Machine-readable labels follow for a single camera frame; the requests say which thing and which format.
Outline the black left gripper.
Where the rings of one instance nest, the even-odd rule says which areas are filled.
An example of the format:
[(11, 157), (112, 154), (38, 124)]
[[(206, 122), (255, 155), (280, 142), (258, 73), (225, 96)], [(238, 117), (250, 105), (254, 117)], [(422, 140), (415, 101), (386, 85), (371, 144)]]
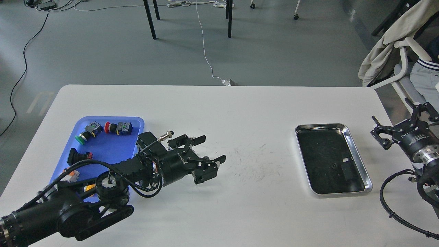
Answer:
[(167, 186), (192, 175), (195, 184), (201, 184), (217, 176), (220, 164), (226, 161), (226, 155), (214, 160), (209, 157), (200, 158), (193, 146), (206, 141), (206, 136), (188, 137), (186, 134), (168, 141), (168, 152), (160, 159), (160, 171), (163, 186)]

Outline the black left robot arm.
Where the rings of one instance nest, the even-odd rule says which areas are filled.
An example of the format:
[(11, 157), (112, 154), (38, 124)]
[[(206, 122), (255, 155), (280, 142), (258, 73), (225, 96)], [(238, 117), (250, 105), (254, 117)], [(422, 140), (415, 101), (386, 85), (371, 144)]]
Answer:
[(117, 164), (73, 164), (35, 198), (1, 218), (1, 246), (28, 247), (55, 233), (82, 241), (133, 214), (130, 187), (152, 198), (186, 175), (192, 175), (195, 184), (215, 178), (226, 156), (199, 157), (192, 147), (204, 143), (205, 136), (173, 139), (173, 134), (168, 131), (157, 138), (141, 133), (137, 153)]

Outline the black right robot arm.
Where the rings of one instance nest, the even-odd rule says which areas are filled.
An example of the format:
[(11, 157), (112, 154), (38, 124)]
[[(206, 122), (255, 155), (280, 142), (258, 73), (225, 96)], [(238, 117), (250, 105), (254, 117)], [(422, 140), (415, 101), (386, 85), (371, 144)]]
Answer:
[(410, 175), (409, 181), (416, 183), (420, 197), (438, 212), (439, 141), (438, 137), (430, 130), (431, 126), (438, 125), (438, 112), (430, 103), (414, 104), (409, 98), (405, 98), (405, 102), (412, 109), (409, 119), (405, 119), (395, 126), (384, 126), (379, 123), (376, 117), (372, 117), (376, 126), (371, 131), (371, 135), (384, 150), (388, 150), (392, 144), (398, 144), (412, 163), (422, 164), (422, 167), (402, 170), (389, 176), (380, 188), (379, 198), (390, 218), (424, 234), (426, 237), (438, 239), (438, 234), (419, 228), (398, 216), (387, 205), (383, 196), (384, 188), (390, 181), (400, 175)]

